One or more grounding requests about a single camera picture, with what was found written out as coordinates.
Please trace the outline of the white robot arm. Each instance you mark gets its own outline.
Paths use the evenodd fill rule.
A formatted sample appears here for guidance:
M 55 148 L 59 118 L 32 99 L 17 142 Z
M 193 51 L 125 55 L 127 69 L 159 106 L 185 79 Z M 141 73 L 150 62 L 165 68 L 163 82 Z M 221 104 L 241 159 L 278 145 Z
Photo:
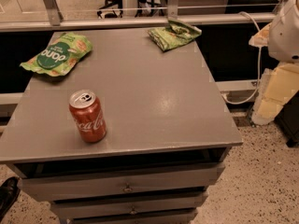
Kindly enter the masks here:
M 299 0 L 288 0 L 269 28 L 268 51 L 285 63 L 299 62 Z

